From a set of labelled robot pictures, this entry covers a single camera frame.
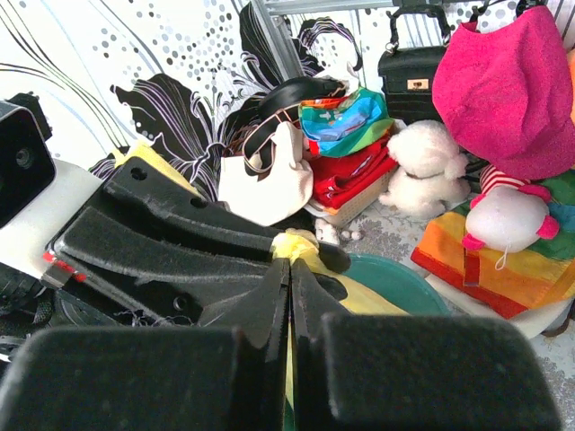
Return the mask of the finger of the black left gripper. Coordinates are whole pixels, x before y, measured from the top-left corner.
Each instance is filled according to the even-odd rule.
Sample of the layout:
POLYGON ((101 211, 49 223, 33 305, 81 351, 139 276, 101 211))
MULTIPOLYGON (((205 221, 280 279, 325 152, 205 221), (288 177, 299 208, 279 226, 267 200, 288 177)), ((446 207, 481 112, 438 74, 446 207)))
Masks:
POLYGON ((139 157, 121 165, 102 191, 138 217, 144 233, 155 239, 211 254, 272 260, 277 229, 254 224, 202 199, 139 157))

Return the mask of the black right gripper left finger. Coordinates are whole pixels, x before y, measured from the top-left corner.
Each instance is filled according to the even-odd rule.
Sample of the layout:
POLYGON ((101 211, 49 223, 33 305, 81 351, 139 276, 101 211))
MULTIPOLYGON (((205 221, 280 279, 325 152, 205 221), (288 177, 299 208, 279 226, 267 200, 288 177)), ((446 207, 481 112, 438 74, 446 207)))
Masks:
POLYGON ((280 430, 288 263, 204 327, 60 327, 1 383, 4 430, 280 430))

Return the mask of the teal plastic trash bin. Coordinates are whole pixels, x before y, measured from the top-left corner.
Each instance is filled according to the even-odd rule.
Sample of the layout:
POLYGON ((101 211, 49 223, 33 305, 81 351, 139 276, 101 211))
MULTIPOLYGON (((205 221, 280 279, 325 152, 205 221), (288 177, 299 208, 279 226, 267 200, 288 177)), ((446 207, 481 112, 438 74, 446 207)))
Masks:
POLYGON ((414 270, 376 255, 349 255, 345 276, 370 288, 391 304, 412 315, 450 315, 435 289, 414 270))

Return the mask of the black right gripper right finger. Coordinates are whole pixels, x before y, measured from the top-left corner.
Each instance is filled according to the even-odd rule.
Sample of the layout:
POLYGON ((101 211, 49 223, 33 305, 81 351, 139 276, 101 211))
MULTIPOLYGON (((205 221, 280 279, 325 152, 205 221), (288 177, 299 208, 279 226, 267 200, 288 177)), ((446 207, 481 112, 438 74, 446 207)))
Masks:
POLYGON ((346 310, 291 268, 300 430, 558 430, 526 338, 505 321, 346 310))

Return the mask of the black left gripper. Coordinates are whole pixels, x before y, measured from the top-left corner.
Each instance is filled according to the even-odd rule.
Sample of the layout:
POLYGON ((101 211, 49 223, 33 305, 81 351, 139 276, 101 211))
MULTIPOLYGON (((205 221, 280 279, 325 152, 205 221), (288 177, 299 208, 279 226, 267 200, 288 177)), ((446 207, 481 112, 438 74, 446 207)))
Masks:
POLYGON ((48 244, 57 262, 37 279, 1 266, 1 357, 58 326, 266 325, 279 265, 155 239, 121 206, 85 206, 48 244))

